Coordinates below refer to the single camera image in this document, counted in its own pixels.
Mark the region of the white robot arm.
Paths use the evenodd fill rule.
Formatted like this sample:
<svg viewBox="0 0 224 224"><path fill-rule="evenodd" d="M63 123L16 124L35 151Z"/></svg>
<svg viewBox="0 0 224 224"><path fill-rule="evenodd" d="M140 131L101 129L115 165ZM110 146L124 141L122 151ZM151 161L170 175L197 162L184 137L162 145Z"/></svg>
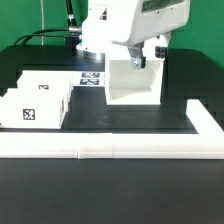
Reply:
<svg viewBox="0 0 224 224"><path fill-rule="evenodd" d="M146 66L144 42L158 38L155 56L163 58L172 32L189 18L191 0L88 0L78 50L102 60L110 44L128 48L134 69Z"/></svg>

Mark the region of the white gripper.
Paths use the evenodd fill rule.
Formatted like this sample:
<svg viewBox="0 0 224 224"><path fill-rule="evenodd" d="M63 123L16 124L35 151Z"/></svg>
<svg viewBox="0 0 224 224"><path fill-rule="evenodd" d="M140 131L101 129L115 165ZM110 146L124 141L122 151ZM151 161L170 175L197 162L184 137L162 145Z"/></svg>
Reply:
<svg viewBox="0 0 224 224"><path fill-rule="evenodd" d="M128 48L134 69L144 69L144 41L157 37L155 56L164 59L172 30L184 26L191 0L111 0L112 42Z"/></svg>

